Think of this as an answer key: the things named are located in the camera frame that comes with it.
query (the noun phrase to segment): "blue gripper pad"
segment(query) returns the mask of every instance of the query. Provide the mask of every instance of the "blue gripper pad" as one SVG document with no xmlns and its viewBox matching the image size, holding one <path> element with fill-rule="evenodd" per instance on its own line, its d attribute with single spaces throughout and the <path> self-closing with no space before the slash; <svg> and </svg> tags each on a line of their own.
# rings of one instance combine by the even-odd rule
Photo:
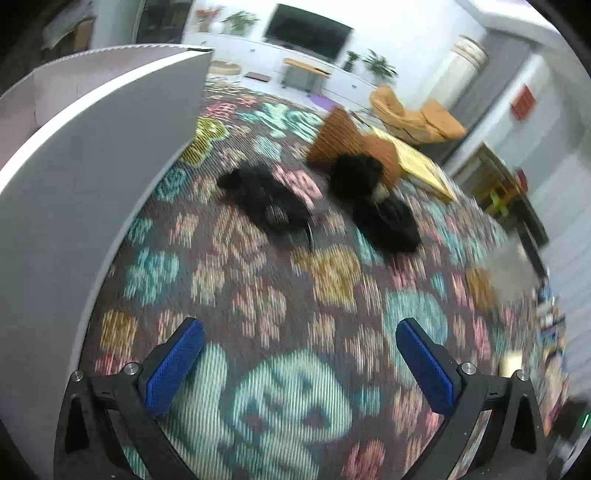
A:
<svg viewBox="0 0 591 480">
<path fill-rule="evenodd" d="M 204 345 L 203 327 L 198 320 L 186 318 L 172 337 L 148 356 L 144 368 L 153 364 L 148 368 L 153 368 L 154 373 L 146 381 L 143 393 L 145 406 L 153 417 L 168 410 Z"/>
<path fill-rule="evenodd" d="M 398 324 L 396 347 L 421 387 L 431 410 L 445 416 L 451 414 L 461 389 L 460 376 L 454 370 L 457 368 L 455 360 L 441 345 L 433 343 L 414 319 L 405 319 Z M 436 356 L 441 353 L 444 354 L 442 360 L 448 365 L 442 366 L 437 361 Z"/>
</svg>

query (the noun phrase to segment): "red sign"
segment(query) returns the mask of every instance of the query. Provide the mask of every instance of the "red sign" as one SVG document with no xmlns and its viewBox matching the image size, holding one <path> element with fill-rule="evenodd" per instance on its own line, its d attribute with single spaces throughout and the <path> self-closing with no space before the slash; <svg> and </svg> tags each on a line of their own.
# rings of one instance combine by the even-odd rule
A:
<svg viewBox="0 0 591 480">
<path fill-rule="evenodd" d="M 519 95 L 511 103 L 511 111 L 517 120 L 525 120 L 535 107 L 535 98 L 527 85 L 524 85 Z"/>
</svg>

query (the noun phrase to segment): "wooden bench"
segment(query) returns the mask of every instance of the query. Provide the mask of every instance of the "wooden bench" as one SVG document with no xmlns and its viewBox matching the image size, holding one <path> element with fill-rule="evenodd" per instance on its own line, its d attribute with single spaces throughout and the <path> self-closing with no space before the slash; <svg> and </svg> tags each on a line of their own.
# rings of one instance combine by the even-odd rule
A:
<svg viewBox="0 0 591 480">
<path fill-rule="evenodd" d="M 303 61 L 286 57 L 283 59 L 283 63 L 287 65 L 287 68 L 285 70 L 285 74 L 283 75 L 283 80 L 281 81 L 282 88 L 286 87 L 287 76 L 293 68 L 298 68 L 308 72 L 308 84 L 306 86 L 306 92 L 308 92 L 308 94 L 310 94 L 312 88 L 314 88 L 314 81 L 316 80 L 316 77 L 322 78 L 322 83 L 320 84 L 320 91 L 322 91 L 322 85 L 324 81 L 330 77 L 329 72 L 325 72 L 324 70 L 314 67 L 313 65 L 310 65 L 309 63 L 305 63 Z"/>
</svg>

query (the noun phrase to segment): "orange armchair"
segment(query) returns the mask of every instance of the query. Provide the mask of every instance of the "orange armchair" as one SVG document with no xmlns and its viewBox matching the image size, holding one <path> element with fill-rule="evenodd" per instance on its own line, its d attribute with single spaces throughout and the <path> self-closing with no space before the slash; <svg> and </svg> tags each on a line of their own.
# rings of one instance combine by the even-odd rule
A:
<svg viewBox="0 0 591 480">
<path fill-rule="evenodd" d="M 375 114 L 393 136 L 412 145 L 459 140 L 466 129 L 437 101 L 428 100 L 420 111 L 406 110 L 392 89 L 383 85 L 369 95 Z"/>
</svg>

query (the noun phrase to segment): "yellow board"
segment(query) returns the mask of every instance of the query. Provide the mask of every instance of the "yellow board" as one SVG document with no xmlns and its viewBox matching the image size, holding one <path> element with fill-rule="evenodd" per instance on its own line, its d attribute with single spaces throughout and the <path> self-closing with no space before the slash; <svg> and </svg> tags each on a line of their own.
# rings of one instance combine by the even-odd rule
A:
<svg viewBox="0 0 591 480">
<path fill-rule="evenodd" d="M 372 127 L 371 134 L 391 141 L 396 146 L 398 162 L 406 175 L 420 180 L 428 186 L 430 193 L 434 193 L 444 202 L 457 201 L 456 194 L 447 181 L 445 174 L 433 163 L 433 160 L 384 130 Z"/>
</svg>

